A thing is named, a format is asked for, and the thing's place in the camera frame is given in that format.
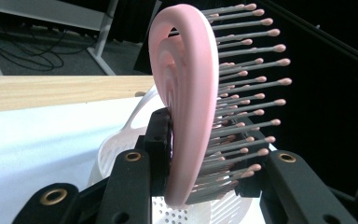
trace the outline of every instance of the black floor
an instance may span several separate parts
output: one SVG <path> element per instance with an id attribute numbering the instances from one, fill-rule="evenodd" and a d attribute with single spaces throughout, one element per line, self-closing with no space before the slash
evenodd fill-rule
<path id="1" fill-rule="evenodd" d="M 97 36 L 43 26 L 0 26 L 4 76 L 103 76 L 86 48 Z M 102 58 L 118 75 L 148 75 L 133 69 L 142 43 L 108 40 Z"/>

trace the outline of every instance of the pink bristle ball tip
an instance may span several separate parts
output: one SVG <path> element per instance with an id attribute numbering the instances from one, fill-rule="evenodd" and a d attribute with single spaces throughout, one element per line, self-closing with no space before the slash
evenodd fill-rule
<path id="1" fill-rule="evenodd" d="M 281 124 L 281 121 L 279 120 L 279 119 L 273 119 L 272 121 L 271 121 L 271 123 L 272 123 L 272 125 L 280 125 Z"/>
<path id="2" fill-rule="evenodd" d="M 257 77 L 256 80 L 258 82 L 265 82 L 265 81 L 267 81 L 267 78 L 266 77 Z"/>
<path id="3" fill-rule="evenodd" d="M 292 79 L 286 77 L 286 78 L 279 80 L 279 82 L 281 83 L 281 85 L 287 86 L 287 85 L 292 84 Z"/>
<path id="4" fill-rule="evenodd" d="M 249 166 L 248 169 L 253 170 L 253 171 L 259 171 L 259 170 L 261 170 L 261 165 L 260 164 L 253 164 L 253 165 Z"/>
<path id="5" fill-rule="evenodd" d="M 243 104 L 243 105 L 248 105 L 248 104 L 250 104 L 250 103 L 251 103 L 250 100 L 241 101 L 241 104 Z"/>
<path id="6" fill-rule="evenodd" d="M 264 10 L 263 10 L 263 9 L 255 10 L 255 11 L 253 12 L 253 14 L 254 14 L 255 16 L 262 16 L 262 15 L 264 15 Z"/>
<path id="7" fill-rule="evenodd" d="M 271 25 L 274 22 L 274 20 L 271 18 L 268 18 L 268 19 L 261 20 L 260 22 L 262 25 Z"/>
<path id="8" fill-rule="evenodd" d="M 274 143 L 275 142 L 275 137 L 274 136 L 269 136 L 269 137 L 266 138 L 266 141 L 268 143 Z"/>
<path id="9" fill-rule="evenodd" d="M 276 100 L 276 101 L 274 101 L 274 103 L 276 105 L 286 105 L 286 101 L 283 99 Z"/>
<path id="10" fill-rule="evenodd" d="M 273 30 L 268 31 L 268 35 L 270 35 L 270 36 L 277 36 L 280 33 L 281 33 L 281 31 L 278 29 L 273 29 Z"/>
<path id="11" fill-rule="evenodd" d="M 269 154 L 269 150 L 266 148 L 262 148 L 257 151 L 257 155 L 259 156 L 267 156 Z"/>
<path id="12" fill-rule="evenodd" d="M 245 127 L 245 123 L 244 122 L 240 122 L 238 124 L 236 124 L 237 127 Z"/>
<path id="13" fill-rule="evenodd" d="M 255 95 L 255 97 L 257 99 L 264 99 L 266 97 L 266 95 L 264 93 L 258 93 L 258 94 Z"/>
<path id="14" fill-rule="evenodd" d="M 241 42 L 242 42 L 242 44 L 244 44 L 244 45 L 251 45 L 251 44 L 253 43 L 253 40 L 251 40 L 251 39 L 245 39 L 245 40 L 242 40 Z"/>
<path id="15" fill-rule="evenodd" d="M 258 58 L 255 60 L 255 63 L 263 63 L 263 62 L 264 62 L 264 60 L 262 58 Z"/>
<path id="16" fill-rule="evenodd" d="M 245 76 L 248 75 L 248 72 L 246 72 L 246 71 L 241 71 L 241 72 L 238 73 L 238 75 L 240 75 L 241 77 L 245 77 Z"/>
<path id="17" fill-rule="evenodd" d="M 256 4 L 249 4 L 244 6 L 247 10 L 255 10 L 257 8 Z"/>
<path id="18" fill-rule="evenodd" d="M 241 153 L 248 153 L 249 149 L 247 147 L 243 147 L 243 148 L 240 149 L 240 152 Z"/>
<path id="19" fill-rule="evenodd" d="M 290 64 L 290 59 L 280 59 L 277 63 L 279 66 L 286 66 Z"/>
<path id="20" fill-rule="evenodd" d="M 285 50 L 286 50 L 285 45 L 277 45 L 277 46 L 274 47 L 275 52 L 284 52 Z"/>
<path id="21" fill-rule="evenodd" d="M 255 114 L 258 115 L 258 116 L 264 115 L 264 110 L 258 109 L 258 110 L 255 111 Z"/>

